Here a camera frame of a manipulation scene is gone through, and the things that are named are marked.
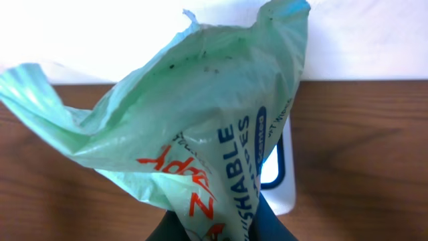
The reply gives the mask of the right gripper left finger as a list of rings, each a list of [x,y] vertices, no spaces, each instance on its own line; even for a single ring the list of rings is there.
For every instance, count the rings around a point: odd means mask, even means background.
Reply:
[[[167,211],[146,241],[190,241],[175,212]]]

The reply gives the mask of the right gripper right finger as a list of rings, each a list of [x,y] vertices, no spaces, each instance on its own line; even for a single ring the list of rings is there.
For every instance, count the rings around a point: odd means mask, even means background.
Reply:
[[[249,228],[249,240],[298,241],[280,222],[262,194],[259,197],[257,211]]]

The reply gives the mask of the mint green snack packet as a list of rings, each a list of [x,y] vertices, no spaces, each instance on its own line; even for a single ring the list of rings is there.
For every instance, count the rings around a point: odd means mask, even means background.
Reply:
[[[39,64],[1,75],[1,100],[72,161],[174,211],[192,240],[248,240],[261,168],[302,75],[310,5],[269,1],[251,27],[193,21],[92,110],[65,106]]]

